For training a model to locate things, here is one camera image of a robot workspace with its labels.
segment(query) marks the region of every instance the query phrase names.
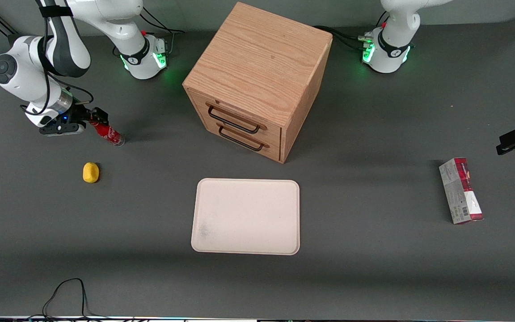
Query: cardboard box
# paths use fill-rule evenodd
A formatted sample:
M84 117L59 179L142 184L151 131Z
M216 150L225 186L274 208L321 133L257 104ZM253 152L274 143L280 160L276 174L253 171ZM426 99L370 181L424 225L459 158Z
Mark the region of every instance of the cardboard box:
M452 222L456 225L484 219L472 186L465 157L456 157L439 167L450 206Z

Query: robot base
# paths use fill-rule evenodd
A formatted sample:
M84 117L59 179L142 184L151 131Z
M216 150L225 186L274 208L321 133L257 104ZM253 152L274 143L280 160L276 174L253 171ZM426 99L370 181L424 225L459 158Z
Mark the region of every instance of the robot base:
M401 65L407 60L410 47L404 52L399 51L399 56L391 58L388 56L387 51L382 49L378 43L372 39L376 39L382 31L382 27L378 27L373 31L365 33L366 39L371 39L370 42L365 43L365 51L363 52L362 62L369 65L372 69L383 74L396 72Z
M146 35L149 43L149 53L142 59L140 64L132 65L127 63L121 56L124 68L131 73L135 79L147 80L155 77L159 71L166 68L166 42L164 39L157 39L153 35Z

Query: yellow sponge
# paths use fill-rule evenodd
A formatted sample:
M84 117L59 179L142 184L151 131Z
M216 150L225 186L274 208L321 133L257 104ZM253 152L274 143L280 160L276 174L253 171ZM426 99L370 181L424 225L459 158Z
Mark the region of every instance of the yellow sponge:
M98 181L98 173L98 165L87 162L82 169L82 179L88 183L95 183Z

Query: robotic arm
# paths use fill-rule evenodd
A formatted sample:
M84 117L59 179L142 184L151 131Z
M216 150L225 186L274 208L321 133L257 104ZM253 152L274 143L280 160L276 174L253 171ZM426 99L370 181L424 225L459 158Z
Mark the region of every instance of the robotic arm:
M380 73L395 72L406 61L410 42L421 26L418 10L440 6L452 0L380 0L390 13L386 26L359 37L366 48L363 63Z
M136 24L113 24L140 14L142 0L38 0L45 18L45 36L18 38L0 55L0 86L22 100L27 118L45 135L77 134L90 122L101 136L116 131L108 126L108 115L87 110L51 74L80 77L90 66L90 55L80 39L74 18L104 32L121 51L125 67L137 79L149 79L166 67L163 39L144 36ZM54 37L47 36L51 27Z
M41 12L56 37L24 36L0 55L0 86L28 101L25 114L38 127L66 112L73 96L49 76L80 77L90 66L90 55L80 40L64 0L43 0Z

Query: gray table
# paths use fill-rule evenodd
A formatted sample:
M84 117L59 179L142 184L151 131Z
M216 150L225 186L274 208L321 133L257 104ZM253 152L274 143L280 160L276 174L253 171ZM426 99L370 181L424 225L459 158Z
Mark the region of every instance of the gray table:
M515 153L495 153L515 129L515 21L423 27L394 75L335 42L285 165L204 130L181 83L211 37L177 37L147 81L85 40L92 67L73 82L127 135L120 149L93 130L40 136L0 90L0 315L36 314L80 277L111 316L515 320ZM437 165L452 157L469 160L483 222L450 222ZM297 181L299 253L193 251L206 177ZM79 296L68 285L51 313L78 314Z

